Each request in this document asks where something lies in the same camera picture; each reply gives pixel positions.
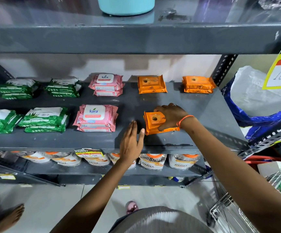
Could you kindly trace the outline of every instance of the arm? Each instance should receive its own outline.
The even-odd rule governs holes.
[[[181,107],[158,106],[166,122],[159,130],[175,127],[188,115]],[[181,122],[240,209],[261,233],[281,232],[281,194],[246,162],[214,137],[195,117]]]
[[[132,121],[120,143],[120,159],[52,229],[50,233],[92,232],[115,187],[143,149],[145,130],[136,140],[137,124]]]

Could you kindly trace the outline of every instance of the pink wipes pack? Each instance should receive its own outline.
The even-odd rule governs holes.
[[[90,82],[89,88],[93,90],[117,91],[123,88],[122,77],[117,74],[97,74]]]
[[[114,105],[81,105],[73,125],[83,132],[114,132],[117,110]]]
[[[113,90],[95,90],[93,95],[96,96],[119,96],[122,94],[122,88],[117,90],[117,91],[113,91]]]

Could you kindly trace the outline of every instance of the pink sandal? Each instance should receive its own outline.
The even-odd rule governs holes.
[[[127,208],[127,215],[138,210],[138,206],[134,201],[127,202],[126,208]]]

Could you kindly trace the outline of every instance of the person's right arm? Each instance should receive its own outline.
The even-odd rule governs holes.
[[[174,104],[158,106],[166,117],[159,130],[175,127],[188,115]],[[261,233],[281,232],[281,194],[246,162],[214,137],[195,117],[181,122],[214,173]]]

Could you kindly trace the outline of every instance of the metal wire basket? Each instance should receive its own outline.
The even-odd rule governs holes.
[[[267,181],[277,189],[281,183],[281,170],[269,176]],[[259,233],[229,193],[226,193],[210,209],[207,224],[209,227],[214,227],[217,224],[224,233]]]

